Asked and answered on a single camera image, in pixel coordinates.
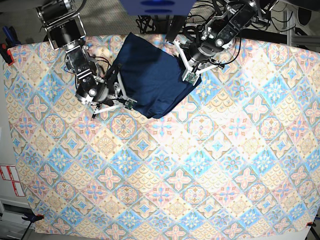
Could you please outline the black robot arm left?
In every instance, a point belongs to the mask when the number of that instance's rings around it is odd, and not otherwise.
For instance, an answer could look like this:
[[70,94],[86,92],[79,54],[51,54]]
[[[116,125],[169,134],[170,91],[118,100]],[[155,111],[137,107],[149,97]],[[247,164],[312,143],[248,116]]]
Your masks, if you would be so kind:
[[214,0],[214,12],[200,25],[185,25],[186,17],[175,15],[166,40],[175,45],[185,71],[182,79],[195,82],[198,77],[213,68],[224,68],[226,62],[215,55],[229,49],[236,37],[253,22],[260,23],[271,13],[272,0]]

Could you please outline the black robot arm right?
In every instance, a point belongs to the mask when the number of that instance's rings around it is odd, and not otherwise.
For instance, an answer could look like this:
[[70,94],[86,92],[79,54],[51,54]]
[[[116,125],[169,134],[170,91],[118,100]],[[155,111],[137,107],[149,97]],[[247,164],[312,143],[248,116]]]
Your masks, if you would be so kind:
[[132,109],[120,73],[121,64],[111,65],[103,56],[90,55],[80,10],[72,0],[49,0],[36,8],[53,50],[65,50],[67,71],[75,77],[75,97],[94,106],[93,117],[116,108]]

